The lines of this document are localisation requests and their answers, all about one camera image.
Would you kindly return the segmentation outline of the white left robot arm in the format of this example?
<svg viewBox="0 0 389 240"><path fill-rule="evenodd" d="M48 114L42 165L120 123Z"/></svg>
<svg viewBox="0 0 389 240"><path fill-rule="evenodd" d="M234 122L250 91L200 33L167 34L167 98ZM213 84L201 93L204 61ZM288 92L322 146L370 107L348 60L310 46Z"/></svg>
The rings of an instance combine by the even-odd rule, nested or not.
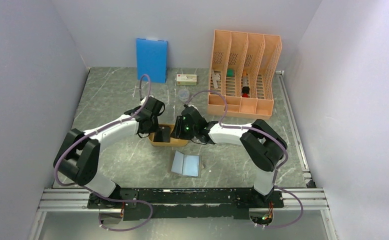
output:
<svg viewBox="0 0 389 240"><path fill-rule="evenodd" d="M165 104L149 96L139 106L102 126L85 131L71 129L53 162L56 182L65 185L59 180L58 174L61 173L73 184L100 195L101 202L108 208L118 206L121 187L98 170L100 154L123 138L155 133L159 129L158 118L164 111Z"/></svg>

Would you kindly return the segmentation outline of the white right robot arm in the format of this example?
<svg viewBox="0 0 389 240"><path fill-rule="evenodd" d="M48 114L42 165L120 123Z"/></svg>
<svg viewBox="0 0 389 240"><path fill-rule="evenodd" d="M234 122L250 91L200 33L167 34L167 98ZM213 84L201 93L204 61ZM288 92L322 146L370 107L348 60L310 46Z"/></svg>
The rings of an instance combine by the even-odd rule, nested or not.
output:
<svg viewBox="0 0 389 240"><path fill-rule="evenodd" d="M265 207L272 199L277 171L288 159L287 143L263 119L248 124L207 121L193 105L177 116L171 138L197 139L202 144L232 144L244 147L255 164L252 201Z"/></svg>

